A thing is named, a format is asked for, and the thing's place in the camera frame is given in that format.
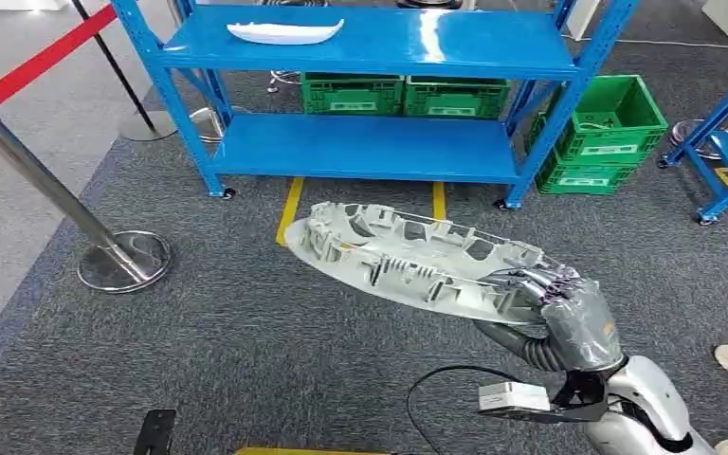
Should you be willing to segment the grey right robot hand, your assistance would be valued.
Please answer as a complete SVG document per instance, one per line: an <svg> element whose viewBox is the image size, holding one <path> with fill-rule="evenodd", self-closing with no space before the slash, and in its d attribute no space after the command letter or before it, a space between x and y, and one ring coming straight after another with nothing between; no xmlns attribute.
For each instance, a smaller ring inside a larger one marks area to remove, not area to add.
<svg viewBox="0 0 728 455"><path fill-rule="evenodd" d="M544 372L599 372L625 362L599 282L572 269L563 274L521 268L512 275L521 295L536 306L547 336L530 337L507 324L475 319L480 332Z"/></svg>

